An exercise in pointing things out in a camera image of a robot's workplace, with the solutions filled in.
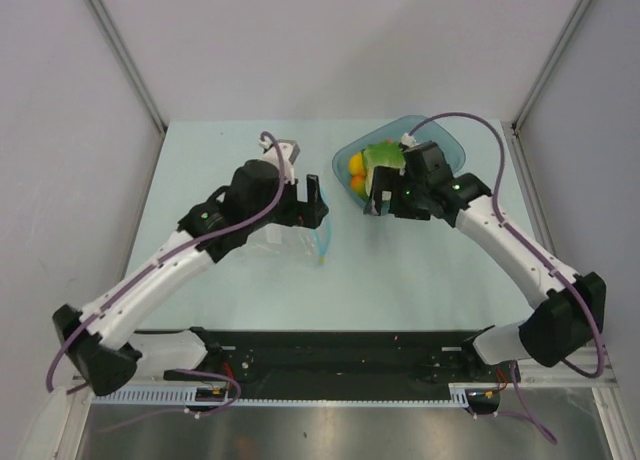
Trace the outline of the green fake lettuce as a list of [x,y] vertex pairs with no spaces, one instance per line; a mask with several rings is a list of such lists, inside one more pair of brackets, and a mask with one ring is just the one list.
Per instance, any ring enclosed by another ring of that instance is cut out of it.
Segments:
[[369,195],[373,183],[374,168],[378,166],[402,170],[405,160],[400,143],[392,140],[371,144],[362,150],[363,165],[366,172],[365,191]]

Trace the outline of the orange fake carrot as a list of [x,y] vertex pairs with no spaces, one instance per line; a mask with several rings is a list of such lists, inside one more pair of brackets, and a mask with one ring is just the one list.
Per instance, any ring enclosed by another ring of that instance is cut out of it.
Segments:
[[351,177],[350,188],[360,196],[366,194],[366,177],[361,175],[355,175]]

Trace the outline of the clear zip top bag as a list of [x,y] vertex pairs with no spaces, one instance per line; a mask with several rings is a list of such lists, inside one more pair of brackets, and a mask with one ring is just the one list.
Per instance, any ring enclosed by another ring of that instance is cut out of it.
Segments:
[[328,213],[316,229],[269,224],[252,233],[233,255],[245,265],[283,262],[286,266],[311,268],[326,263],[331,243],[332,217]]

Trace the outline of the yellow fake lemon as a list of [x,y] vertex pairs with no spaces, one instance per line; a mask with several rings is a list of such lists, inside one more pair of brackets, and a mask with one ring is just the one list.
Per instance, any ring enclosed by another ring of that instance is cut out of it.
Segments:
[[361,152],[354,154],[348,162],[348,171],[351,176],[366,176],[364,157]]

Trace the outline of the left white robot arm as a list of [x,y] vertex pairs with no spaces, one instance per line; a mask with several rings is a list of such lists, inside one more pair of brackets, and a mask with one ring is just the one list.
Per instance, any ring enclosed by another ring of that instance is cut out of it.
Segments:
[[308,175],[306,188],[301,201],[297,183],[281,181],[277,166],[249,160],[234,172],[230,185],[192,207],[136,273],[81,309],[60,307],[52,317],[58,337],[93,392],[111,394],[135,376],[214,377],[221,348],[204,329],[136,330],[183,284],[243,246],[255,231],[268,224],[318,228],[329,212],[318,177]]

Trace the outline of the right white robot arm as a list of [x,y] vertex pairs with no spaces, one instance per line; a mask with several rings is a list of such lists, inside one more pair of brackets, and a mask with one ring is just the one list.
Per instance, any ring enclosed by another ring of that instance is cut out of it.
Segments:
[[497,192],[471,173],[454,176],[437,144],[398,149],[397,166],[365,161],[365,213],[446,221],[506,272],[533,310],[524,321],[489,327],[469,340],[461,356],[469,379],[484,381],[498,364],[513,360],[553,367],[589,341],[603,346],[606,284],[599,275],[579,274],[524,235],[500,208]]

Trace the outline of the teal plastic bin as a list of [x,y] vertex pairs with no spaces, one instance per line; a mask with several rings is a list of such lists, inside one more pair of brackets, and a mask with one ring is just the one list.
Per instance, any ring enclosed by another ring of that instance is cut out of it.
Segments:
[[[332,160],[334,175],[360,211],[365,207],[366,198],[360,197],[351,189],[351,175],[348,168],[350,158],[370,145],[386,142],[387,140],[398,143],[403,134],[408,133],[424,119],[425,116],[421,115],[407,115],[388,121],[353,142],[346,144],[336,152]],[[414,134],[414,139],[417,143],[436,143],[442,150],[451,171],[457,173],[462,169],[466,161],[466,153],[460,143],[440,124],[436,122],[427,124]]]

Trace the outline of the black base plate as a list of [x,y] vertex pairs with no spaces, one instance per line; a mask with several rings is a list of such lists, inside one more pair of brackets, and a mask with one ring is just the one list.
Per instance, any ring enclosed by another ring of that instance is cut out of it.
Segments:
[[496,386],[509,373],[472,356],[473,331],[223,331],[196,328],[211,348],[198,365],[229,373],[241,386],[329,384],[368,390],[389,381],[404,390],[422,384]]

